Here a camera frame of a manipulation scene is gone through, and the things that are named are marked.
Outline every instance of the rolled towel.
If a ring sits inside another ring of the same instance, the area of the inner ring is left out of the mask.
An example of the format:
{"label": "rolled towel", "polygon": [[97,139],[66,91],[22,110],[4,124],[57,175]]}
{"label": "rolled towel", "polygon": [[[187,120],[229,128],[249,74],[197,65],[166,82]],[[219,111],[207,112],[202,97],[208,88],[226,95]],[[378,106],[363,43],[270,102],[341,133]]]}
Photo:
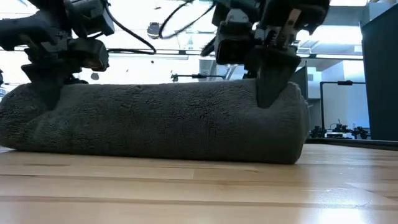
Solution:
{"label": "rolled towel", "polygon": [[29,83],[0,103],[0,127],[0,145],[20,151],[294,164],[309,116],[294,83],[268,109],[255,80]]}

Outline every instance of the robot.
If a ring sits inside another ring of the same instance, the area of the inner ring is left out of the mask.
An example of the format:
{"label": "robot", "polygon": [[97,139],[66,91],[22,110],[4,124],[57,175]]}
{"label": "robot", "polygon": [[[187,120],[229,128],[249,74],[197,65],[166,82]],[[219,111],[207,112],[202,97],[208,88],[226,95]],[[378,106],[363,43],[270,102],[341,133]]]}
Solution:
{"label": "robot", "polygon": [[[39,11],[29,17],[0,21],[0,47],[24,49],[30,64],[21,69],[31,82],[49,85],[81,83],[73,77],[81,68],[103,72],[110,52],[156,54],[155,48],[120,24],[109,10],[108,0],[29,0]],[[301,59],[295,36],[312,34],[323,23],[329,0],[217,0],[212,23],[215,38],[202,55],[215,52],[218,64],[243,64],[244,78],[257,79],[257,103],[268,108],[285,88]],[[173,14],[160,27],[162,29]],[[100,35],[114,34],[114,24],[147,44],[152,51],[107,49]],[[78,38],[72,38],[72,31]]]}

